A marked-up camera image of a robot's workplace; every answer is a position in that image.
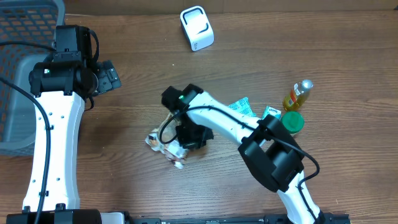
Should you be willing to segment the brown snack bag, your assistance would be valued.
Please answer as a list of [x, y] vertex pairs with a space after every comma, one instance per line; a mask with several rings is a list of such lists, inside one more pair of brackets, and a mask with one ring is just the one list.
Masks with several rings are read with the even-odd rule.
[[[159, 141], [160, 130], [163, 125], [173, 116], [169, 113], [163, 120], [158, 128], [153, 129], [145, 138], [146, 144], [153, 150], [161, 152], [165, 157], [178, 169], [183, 169], [185, 165], [185, 159], [188, 154], [188, 149], [184, 149], [178, 139], [173, 140], [171, 143], [163, 144]], [[180, 122], [175, 119], [167, 125], [162, 134], [164, 142], [171, 140], [176, 135], [175, 128]]]

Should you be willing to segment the teal wafer packet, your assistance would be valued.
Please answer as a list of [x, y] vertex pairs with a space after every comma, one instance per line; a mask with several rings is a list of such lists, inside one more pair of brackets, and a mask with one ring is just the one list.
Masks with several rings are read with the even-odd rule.
[[251, 105], [249, 103], [248, 97], [241, 98], [240, 100], [228, 105], [229, 108], [232, 110], [237, 111], [238, 113], [250, 116], [250, 117], [256, 117], [257, 114], [253, 112], [251, 109]]

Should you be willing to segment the teal tissue pack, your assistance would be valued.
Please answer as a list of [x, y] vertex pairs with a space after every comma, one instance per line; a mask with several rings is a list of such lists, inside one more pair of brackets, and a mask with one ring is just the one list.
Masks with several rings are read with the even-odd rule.
[[262, 119], [264, 119], [267, 115], [271, 115], [277, 119], [281, 119], [282, 113], [280, 110], [277, 110], [271, 106], [266, 106], [262, 115]]

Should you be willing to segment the green lidded jar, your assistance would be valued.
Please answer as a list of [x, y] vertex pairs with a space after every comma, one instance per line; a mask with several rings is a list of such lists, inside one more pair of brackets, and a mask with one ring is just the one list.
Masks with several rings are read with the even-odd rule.
[[303, 116], [296, 111], [286, 112], [280, 121], [290, 134], [299, 133], [305, 125]]

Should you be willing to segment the yellow dish soap bottle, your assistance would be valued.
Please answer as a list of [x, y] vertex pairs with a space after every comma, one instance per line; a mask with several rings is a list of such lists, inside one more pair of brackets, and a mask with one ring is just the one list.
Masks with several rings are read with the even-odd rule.
[[286, 111], [298, 111], [308, 99], [313, 88], [313, 82], [304, 79], [297, 82], [282, 101], [282, 106]]

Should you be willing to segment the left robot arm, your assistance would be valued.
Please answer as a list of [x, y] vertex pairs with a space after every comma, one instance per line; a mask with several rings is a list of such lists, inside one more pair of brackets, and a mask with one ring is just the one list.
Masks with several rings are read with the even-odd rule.
[[107, 60], [98, 61], [83, 26], [57, 26], [55, 48], [29, 73], [30, 91], [11, 85], [35, 106], [34, 160], [21, 213], [7, 223], [131, 223], [128, 212], [81, 209], [76, 181], [78, 133], [86, 101], [121, 87]]

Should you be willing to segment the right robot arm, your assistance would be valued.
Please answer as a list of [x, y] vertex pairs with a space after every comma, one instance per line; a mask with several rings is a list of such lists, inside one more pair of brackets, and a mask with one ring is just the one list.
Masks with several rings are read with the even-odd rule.
[[239, 113], [214, 99], [200, 87], [189, 84], [178, 90], [168, 87], [162, 104], [177, 120], [172, 138], [185, 149], [199, 149], [217, 132], [234, 142], [251, 175], [271, 192], [278, 193], [292, 223], [323, 223], [323, 212], [313, 202], [305, 185], [318, 175], [304, 174], [303, 158], [318, 162], [303, 151], [282, 122], [272, 115], [255, 118]]

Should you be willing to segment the white barcode scanner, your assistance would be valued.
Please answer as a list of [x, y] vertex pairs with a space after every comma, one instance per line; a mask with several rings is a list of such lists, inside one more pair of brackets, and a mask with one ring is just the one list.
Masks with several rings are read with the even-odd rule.
[[180, 13], [180, 22], [193, 52], [213, 44], [215, 36], [204, 8], [192, 6], [183, 10]]

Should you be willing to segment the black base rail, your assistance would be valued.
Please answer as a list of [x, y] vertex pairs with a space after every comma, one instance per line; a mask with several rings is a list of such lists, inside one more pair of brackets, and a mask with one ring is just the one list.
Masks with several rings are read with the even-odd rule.
[[186, 219], [160, 219], [160, 218], [131, 218], [126, 223], [130, 224], [289, 224], [287, 215], [265, 215], [263, 217], [238, 217], [238, 218], [186, 218]]

